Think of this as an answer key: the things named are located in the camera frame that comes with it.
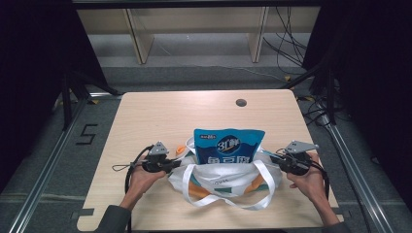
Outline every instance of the table surface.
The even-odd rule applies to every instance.
[[[246,100],[247,105],[238,107],[235,103],[238,99]],[[289,90],[126,93],[84,204],[84,209],[94,209],[94,214],[81,216],[78,228],[94,230],[106,208],[120,203],[126,169],[115,172],[113,165],[128,164],[143,148],[157,141],[169,149],[169,157],[173,158],[178,145],[184,145],[195,128],[261,129],[265,131],[261,145],[271,151],[284,148],[292,140],[312,143]],[[270,205],[253,212],[228,206],[223,201],[194,207],[163,178],[137,203],[132,213],[132,228],[154,231],[322,226],[312,203],[298,189],[290,189],[289,184],[284,174]],[[252,204],[266,194],[265,191],[250,193],[237,201]],[[332,207],[337,207],[333,192],[329,201]]]

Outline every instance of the gray sleeve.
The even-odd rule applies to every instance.
[[[329,227],[322,229],[322,233],[351,233],[351,230],[345,222],[339,222]]]
[[[96,233],[123,233],[131,212],[120,206],[109,206],[100,220]]]

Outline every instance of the aluminum rail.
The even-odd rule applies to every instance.
[[[323,116],[323,121],[324,123],[328,123],[328,117]],[[363,201],[364,206],[369,211],[369,214],[373,222],[375,223],[377,230],[381,233],[394,232],[384,210],[379,204],[377,198],[374,196],[372,190],[369,188],[366,179],[364,178],[354,157],[346,146],[345,141],[343,140],[338,128],[336,127],[336,125],[329,124],[326,126],[326,129],[329,130],[332,137],[335,139],[336,145],[338,146],[338,149],[340,150],[342,155],[342,161],[348,169],[348,175],[353,182],[354,187],[356,188],[360,196],[360,199]]]
[[[69,138],[73,130],[73,126],[76,123],[76,120],[79,118],[79,115],[82,112],[83,108],[85,107],[86,102],[86,99],[80,100],[78,102],[72,122],[61,133],[56,145],[54,146],[53,151],[51,152],[51,156],[49,157],[45,167],[42,170],[42,173],[40,174],[39,178],[37,179],[27,198],[25,199],[24,204],[16,215],[9,230],[10,233],[24,232],[25,228],[27,227],[27,224],[33,216],[37,204],[40,201],[43,191],[49,183],[55,166],[60,156],[62,155],[62,152],[67,143],[67,139]]]

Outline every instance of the hand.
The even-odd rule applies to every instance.
[[[312,160],[319,163],[319,157],[315,153],[308,153]],[[325,194],[324,179],[322,172],[317,168],[311,167],[303,176],[296,176],[292,173],[287,174],[287,178],[293,182],[290,188],[299,190],[313,203],[324,226],[331,226],[339,223],[339,219],[330,207]]]
[[[308,153],[312,160],[319,163],[319,157],[315,153]],[[290,188],[299,188],[299,190],[309,198],[311,202],[320,199],[326,199],[324,179],[319,169],[310,167],[309,171],[303,176],[297,176],[292,173],[287,174],[287,178],[293,182]]]
[[[132,211],[137,201],[143,196],[155,181],[164,177],[164,171],[157,173],[146,172],[142,166],[137,166],[130,177],[130,185],[127,193],[124,195],[120,206]]]

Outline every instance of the bag handle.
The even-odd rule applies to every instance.
[[[187,169],[185,170],[185,173],[183,174],[183,180],[182,180],[182,193],[186,201],[191,203],[195,207],[202,207],[209,205],[212,202],[215,202],[217,200],[224,200],[225,203],[229,204],[230,206],[234,207],[239,207],[244,210],[249,210],[249,211],[258,211],[266,208],[270,201],[272,200],[273,194],[275,193],[275,182],[273,180],[272,175],[270,175],[269,171],[267,170],[266,166],[264,163],[260,160],[255,160],[253,164],[257,167],[261,175],[263,176],[263,179],[266,181],[267,186],[269,188],[269,193],[260,201],[255,203],[254,205],[251,206],[241,206],[233,203],[232,201],[228,200],[227,198],[220,197],[214,194],[210,194],[198,201],[192,202],[190,197],[189,197],[189,182],[190,182],[190,177],[193,172],[193,168],[195,164],[189,164]]]

